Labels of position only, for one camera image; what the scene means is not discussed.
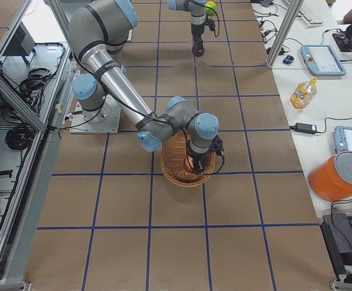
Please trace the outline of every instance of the keyboard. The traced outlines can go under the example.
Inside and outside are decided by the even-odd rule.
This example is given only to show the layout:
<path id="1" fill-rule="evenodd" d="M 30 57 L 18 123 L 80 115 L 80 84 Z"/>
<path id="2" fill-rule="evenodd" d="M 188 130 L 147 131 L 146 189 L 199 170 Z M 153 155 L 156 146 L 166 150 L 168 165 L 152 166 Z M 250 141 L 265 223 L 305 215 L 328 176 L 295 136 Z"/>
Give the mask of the keyboard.
<path id="1" fill-rule="evenodd" d="M 286 3 L 288 6 L 291 3 L 291 0 L 282 0 L 284 3 Z M 312 9 L 306 5 L 302 4 L 300 8 L 300 18 L 302 21 L 309 27 L 314 27 L 314 26 L 321 26 L 323 25 L 324 21 L 318 14 L 312 11 Z"/>

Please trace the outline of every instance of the orange canister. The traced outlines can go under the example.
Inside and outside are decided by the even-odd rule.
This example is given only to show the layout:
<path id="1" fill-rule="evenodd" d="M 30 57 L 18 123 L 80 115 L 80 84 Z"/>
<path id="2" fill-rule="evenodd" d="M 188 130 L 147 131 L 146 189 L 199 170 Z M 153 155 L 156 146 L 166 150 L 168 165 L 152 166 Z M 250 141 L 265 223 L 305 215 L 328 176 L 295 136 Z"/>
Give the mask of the orange canister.
<path id="1" fill-rule="evenodd" d="M 308 175 L 312 190 L 327 201 L 352 195 L 352 152 L 333 155 Z"/>

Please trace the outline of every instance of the woven bowl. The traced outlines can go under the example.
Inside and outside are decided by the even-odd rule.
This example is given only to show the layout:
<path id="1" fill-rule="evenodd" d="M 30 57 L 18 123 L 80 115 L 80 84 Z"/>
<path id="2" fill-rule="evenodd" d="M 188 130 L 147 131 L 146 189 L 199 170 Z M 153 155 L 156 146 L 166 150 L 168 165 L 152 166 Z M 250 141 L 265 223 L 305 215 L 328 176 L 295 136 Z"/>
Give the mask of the woven bowl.
<path id="1" fill-rule="evenodd" d="M 197 175 L 188 173 L 183 168 L 186 158 L 186 140 L 182 130 L 168 139 L 161 150 L 161 169 L 170 182 L 182 187 L 197 187 L 206 182 L 210 175 Z M 203 158 L 204 173 L 212 173 L 215 166 L 215 153 L 210 153 Z"/>

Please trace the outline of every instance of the blue joint cap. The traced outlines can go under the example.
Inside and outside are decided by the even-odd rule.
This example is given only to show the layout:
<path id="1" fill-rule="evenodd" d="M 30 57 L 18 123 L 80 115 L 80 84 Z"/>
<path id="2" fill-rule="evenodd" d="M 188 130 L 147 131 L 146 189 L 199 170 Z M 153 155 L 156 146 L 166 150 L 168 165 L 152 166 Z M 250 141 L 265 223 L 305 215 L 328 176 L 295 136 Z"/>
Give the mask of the blue joint cap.
<path id="1" fill-rule="evenodd" d="M 176 10 L 176 0 L 168 0 L 168 8 L 170 10 Z"/>
<path id="2" fill-rule="evenodd" d="M 218 128 L 218 118 L 211 113 L 202 113 L 195 119 L 195 130 L 203 139 L 215 138 Z"/>
<path id="3" fill-rule="evenodd" d="M 137 134 L 138 142 L 148 152 L 154 152 L 155 149 L 161 147 L 163 143 L 148 132 L 140 132 Z"/>
<path id="4" fill-rule="evenodd" d="M 185 100 L 181 96 L 172 97 L 172 99 L 166 104 L 165 111 L 168 112 L 172 108 L 172 106 L 174 106 L 174 105 L 176 105 L 177 103 L 180 103 L 180 102 L 188 102 L 188 101 Z"/>
<path id="5" fill-rule="evenodd" d="M 72 82 L 72 91 L 78 100 L 86 100 L 96 90 L 96 79 L 91 74 L 79 75 Z"/>
<path id="6" fill-rule="evenodd" d="M 115 3 L 120 7 L 126 18 L 129 20 L 132 28 L 137 26 L 137 14 L 135 13 L 133 5 L 129 0 L 114 0 Z"/>

